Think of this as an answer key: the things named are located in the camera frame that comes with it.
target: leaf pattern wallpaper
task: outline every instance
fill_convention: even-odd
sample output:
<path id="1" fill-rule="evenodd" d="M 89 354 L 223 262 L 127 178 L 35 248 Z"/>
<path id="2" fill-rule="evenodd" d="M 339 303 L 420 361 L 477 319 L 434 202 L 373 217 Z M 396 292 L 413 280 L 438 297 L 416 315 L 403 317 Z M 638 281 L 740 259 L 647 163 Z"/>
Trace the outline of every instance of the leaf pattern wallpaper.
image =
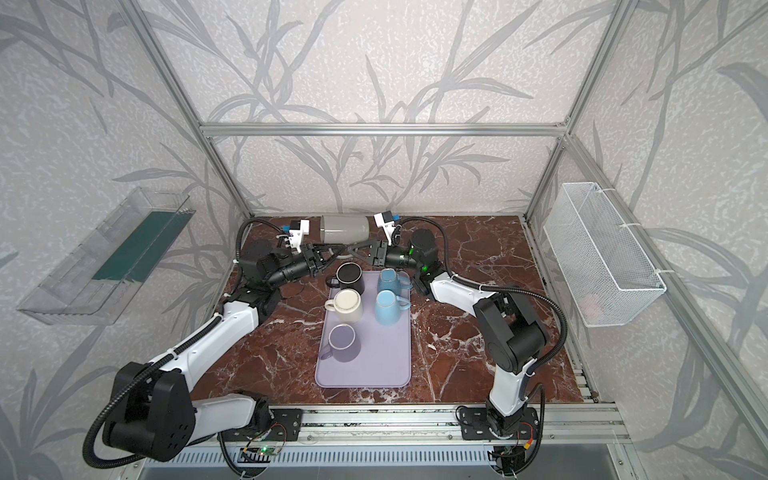
<path id="1" fill-rule="evenodd" d="M 0 5 L 0 477 L 102 479 L 81 459 L 114 372 L 204 321 L 241 217 L 112 2 Z M 135 187 L 197 212 L 111 326 L 16 310 Z M 105 456 L 116 456 L 105 452 Z"/>
<path id="2" fill-rule="evenodd" d="M 764 0 L 641 3 L 576 128 L 763 392 L 767 27 Z M 533 224 L 572 309 L 541 229 L 567 181 L 584 177 L 565 156 Z M 573 325 L 649 476 L 768 478 L 768 460 L 663 300 L 624 327 Z"/>
<path id="3" fill-rule="evenodd" d="M 614 1 L 141 4 L 206 122 L 561 122 Z M 114 18 L 111 28 L 121 28 Z M 525 211 L 553 138 L 234 137 L 254 211 Z"/>

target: purple tray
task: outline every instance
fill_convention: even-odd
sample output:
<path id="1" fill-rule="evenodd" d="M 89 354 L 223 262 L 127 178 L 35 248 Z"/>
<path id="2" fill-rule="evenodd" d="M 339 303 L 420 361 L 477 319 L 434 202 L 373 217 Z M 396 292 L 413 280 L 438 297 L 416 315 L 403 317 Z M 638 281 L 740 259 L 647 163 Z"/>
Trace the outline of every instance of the purple tray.
<path id="1" fill-rule="evenodd" d="M 379 324 L 373 313 L 379 272 L 362 272 L 362 278 L 366 282 L 366 291 L 362 294 L 362 318 L 353 324 L 356 335 L 360 337 L 360 354 L 346 363 L 333 357 L 325 360 L 318 357 L 315 381 L 324 388 L 406 386 L 411 381 L 411 309 L 403 310 L 400 321 L 395 325 Z M 337 288 L 331 289 L 329 298 L 333 298 L 338 291 Z M 404 289 L 402 296 L 410 300 L 408 290 Z M 326 311 L 321 348 L 328 342 L 330 330 L 339 323 L 336 313 Z"/>

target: white mug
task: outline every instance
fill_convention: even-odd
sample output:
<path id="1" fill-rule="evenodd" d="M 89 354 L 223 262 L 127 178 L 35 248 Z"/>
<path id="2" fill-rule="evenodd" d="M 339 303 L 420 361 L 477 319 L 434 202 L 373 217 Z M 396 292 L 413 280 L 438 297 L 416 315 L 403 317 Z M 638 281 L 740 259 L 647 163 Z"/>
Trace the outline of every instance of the white mug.
<path id="1" fill-rule="evenodd" d="M 326 310 L 336 312 L 342 323 L 354 323 L 362 317 L 362 299 L 356 290 L 347 288 L 326 302 Z"/>

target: black mug handle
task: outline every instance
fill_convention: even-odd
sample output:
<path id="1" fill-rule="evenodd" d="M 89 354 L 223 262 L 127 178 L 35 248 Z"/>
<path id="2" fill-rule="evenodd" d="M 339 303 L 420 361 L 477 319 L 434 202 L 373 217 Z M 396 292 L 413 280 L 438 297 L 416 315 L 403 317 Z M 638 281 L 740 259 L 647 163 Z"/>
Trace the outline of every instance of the black mug handle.
<path id="1" fill-rule="evenodd" d="M 336 276 L 334 273 L 333 275 L 329 275 L 326 277 L 326 286 L 329 286 L 330 288 L 339 288 L 341 286 L 341 282 L 339 282 L 339 277 Z"/>

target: black mounting plate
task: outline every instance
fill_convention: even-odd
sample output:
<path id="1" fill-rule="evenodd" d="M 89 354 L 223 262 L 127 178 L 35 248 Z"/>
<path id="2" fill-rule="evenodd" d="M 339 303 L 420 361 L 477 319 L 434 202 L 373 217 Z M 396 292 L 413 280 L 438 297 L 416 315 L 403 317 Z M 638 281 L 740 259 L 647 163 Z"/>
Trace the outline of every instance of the black mounting plate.
<path id="1" fill-rule="evenodd" d="M 460 408 L 457 411 L 457 416 L 459 425 L 462 427 L 462 439 L 498 440 L 498 437 L 491 432 L 491 427 L 488 424 L 488 411 L 485 407 Z M 523 422 L 527 422 L 533 426 L 534 431 L 531 432 L 531 429 L 527 425 L 523 425 Z M 517 427 L 520 440 L 528 440 L 531 438 L 531 435 L 533 435 L 533 439 L 536 440 L 536 425 L 538 425 L 536 409 L 525 407 Z"/>
<path id="2" fill-rule="evenodd" d="M 272 424 L 282 425 L 285 432 L 279 426 L 272 428 L 272 431 L 262 442 L 295 442 L 299 439 L 299 430 L 301 430 L 301 409 L 270 409 L 274 420 Z M 258 432 L 253 429 L 232 429 L 221 432 L 225 442 L 247 442 L 246 437 L 250 437 Z"/>

